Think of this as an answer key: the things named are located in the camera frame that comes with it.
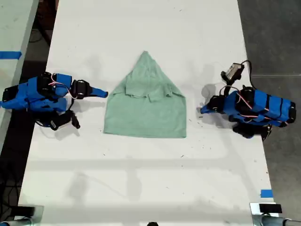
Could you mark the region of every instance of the red wire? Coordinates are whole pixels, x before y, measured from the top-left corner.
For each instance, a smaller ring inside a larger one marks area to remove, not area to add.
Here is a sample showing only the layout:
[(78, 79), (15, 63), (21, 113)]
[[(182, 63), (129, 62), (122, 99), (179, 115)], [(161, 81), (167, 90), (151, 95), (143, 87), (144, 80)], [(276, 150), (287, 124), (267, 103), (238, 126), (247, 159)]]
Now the red wire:
[[(63, 85), (63, 86), (65, 86), (65, 84), (60, 83), (60, 82), (57, 82), (57, 81), (55, 81), (55, 80), (52, 78), (52, 76), (53, 76), (54, 74), (51, 75), (50, 78), (51, 78), (52, 82), (49, 83), (48, 85), (55, 86), (56, 84), (58, 84), (58, 85)], [(70, 94), (70, 96), (72, 97), (72, 99), (77, 99), (77, 97), (73, 97), (73, 96), (72, 96), (70, 90), (69, 90), (67, 87), (66, 87), (66, 89), (68, 90), (68, 93)]]

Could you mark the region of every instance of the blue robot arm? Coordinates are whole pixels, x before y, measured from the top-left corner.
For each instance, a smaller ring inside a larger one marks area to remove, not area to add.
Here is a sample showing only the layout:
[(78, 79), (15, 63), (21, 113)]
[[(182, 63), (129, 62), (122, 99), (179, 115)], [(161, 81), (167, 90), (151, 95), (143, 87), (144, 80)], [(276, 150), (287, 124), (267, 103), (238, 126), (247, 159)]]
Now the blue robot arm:
[[(68, 92), (72, 96), (69, 108), (64, 98)], [(6, 88), (0, 106), (5, 109), (27, 109), (33, 112), (36, 121), (53, 130), (57, 130), (59, 126), (70, 121), (76, 128), (79, 128), (76, 116), (70, 110), (74, 100), (85, 97), (106, 98), (107, 96), (108, 92), (91, 87), (84, 80), (72, 82), (72, 77), (69, 75), (45, 72), (25, 83)]]
[(242, 90), (229, 94), (231, 85), (240, 79), (244, 69), (242, 64), (233, 65), (226, 73), (221, 73), (227, 84), (224, 94), (213, 96), (209, 103), (201, 108), (201, 113), (227, 114), (229, 121), (237, 122), (233, 131), (246, 138), (261, 134), (262, 139), (265, 139), (273, 125), (285, 127), (295, 121), (296, 105), (290, 100), (245, 86)]

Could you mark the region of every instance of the white tabletop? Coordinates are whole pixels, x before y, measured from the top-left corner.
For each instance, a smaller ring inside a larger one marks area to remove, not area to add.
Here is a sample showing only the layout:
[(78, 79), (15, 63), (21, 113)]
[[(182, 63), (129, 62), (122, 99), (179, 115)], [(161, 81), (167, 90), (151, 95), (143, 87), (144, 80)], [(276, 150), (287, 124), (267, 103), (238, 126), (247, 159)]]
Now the white tabletop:
[(252, 225), (249, 203), (273, 201), (261, 138), (196, 116), (246, 59), (237, 1), (62, 0), (47, 71), (110, 92), (144, 50), (186, 96), (187, 137), (104, 134), (107, 99), (78, 100), (79, 130), (34, 128), (19, 204), (44, 206), (42, 225)]
[[(0, 0), (0, 51), (21, 51), (19, 60), (0, 59), (0, 100), (5, 88), (19, 83), (27, 44), (39, 0)], [(0, 108), (0, 153), (10, 120)]]

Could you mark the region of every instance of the fabric fold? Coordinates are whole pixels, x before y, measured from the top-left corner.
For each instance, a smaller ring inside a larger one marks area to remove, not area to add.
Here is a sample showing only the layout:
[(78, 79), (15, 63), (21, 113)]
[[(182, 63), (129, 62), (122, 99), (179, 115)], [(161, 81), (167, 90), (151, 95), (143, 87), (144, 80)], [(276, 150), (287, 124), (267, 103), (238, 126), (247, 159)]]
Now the fabric fold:
[(104, 133), (186, 137), (186, 101), (147, 51), (108, 98)]

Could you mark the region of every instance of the black cable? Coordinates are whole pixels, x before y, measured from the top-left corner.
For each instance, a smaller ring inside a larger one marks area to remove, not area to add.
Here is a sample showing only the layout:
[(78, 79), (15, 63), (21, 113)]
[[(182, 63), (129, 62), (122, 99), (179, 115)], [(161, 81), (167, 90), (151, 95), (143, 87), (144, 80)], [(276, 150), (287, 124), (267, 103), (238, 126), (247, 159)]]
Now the black cable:
[(251, 86), (254, 89), (256, 89), (254, 84), (252, 83), (252, 79), (251, 79), (251, 76), (252, 76), (252, 63), (249, 60), (245, 60), (245, 61), (241, 62), (241, 65), (243, 65), (244, 63), (248, 63), (248, 66), (249, 66), (249, 80), (250, 80)]

